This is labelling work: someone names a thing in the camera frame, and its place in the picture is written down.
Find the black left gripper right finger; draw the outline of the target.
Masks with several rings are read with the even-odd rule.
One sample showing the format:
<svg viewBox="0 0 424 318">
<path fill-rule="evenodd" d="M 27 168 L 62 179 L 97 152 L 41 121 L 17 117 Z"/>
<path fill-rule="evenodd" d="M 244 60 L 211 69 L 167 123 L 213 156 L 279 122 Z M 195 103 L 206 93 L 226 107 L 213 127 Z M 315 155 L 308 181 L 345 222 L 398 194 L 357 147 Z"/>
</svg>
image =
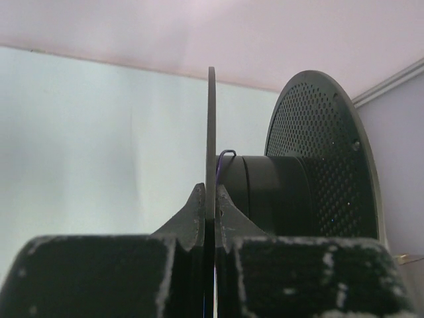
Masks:
<svg viewBox="0 0 424 318">
<path fill-rule="evenodd" d="M 371 238 L 271 237 L 216 191 L 219 317 L 413 317 L 398 265 Z"/>
</svg>

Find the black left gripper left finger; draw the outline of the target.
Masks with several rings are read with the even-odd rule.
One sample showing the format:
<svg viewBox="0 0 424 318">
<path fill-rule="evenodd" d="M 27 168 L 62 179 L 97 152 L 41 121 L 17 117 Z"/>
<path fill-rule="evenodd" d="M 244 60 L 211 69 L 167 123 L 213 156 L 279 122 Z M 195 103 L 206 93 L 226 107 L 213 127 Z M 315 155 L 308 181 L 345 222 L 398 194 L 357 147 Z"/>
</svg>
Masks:
<svg viewBox="0 0 424 318">
<path fill-rule="evenodd" d="M 202 317 L 205 186 L 150 235 L 29 240 L 1 288 L 2 317 Z"/>
</svg>

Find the dark perforated cable spool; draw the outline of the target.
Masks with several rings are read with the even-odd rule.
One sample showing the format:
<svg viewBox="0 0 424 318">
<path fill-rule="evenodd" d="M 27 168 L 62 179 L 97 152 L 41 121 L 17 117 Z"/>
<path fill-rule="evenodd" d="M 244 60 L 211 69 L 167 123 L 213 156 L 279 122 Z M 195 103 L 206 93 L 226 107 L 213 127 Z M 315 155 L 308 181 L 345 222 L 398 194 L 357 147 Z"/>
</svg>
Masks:
<svg viewBox="0 0 424 318">
<path fill-rule="evenodd" d="M 317 70 L 280 93 L 261 156 L 226 149 L 215 183 L 259 229 L 278 237 L 386 240 L 376 163 L 350 97 Z"/>
</svg>

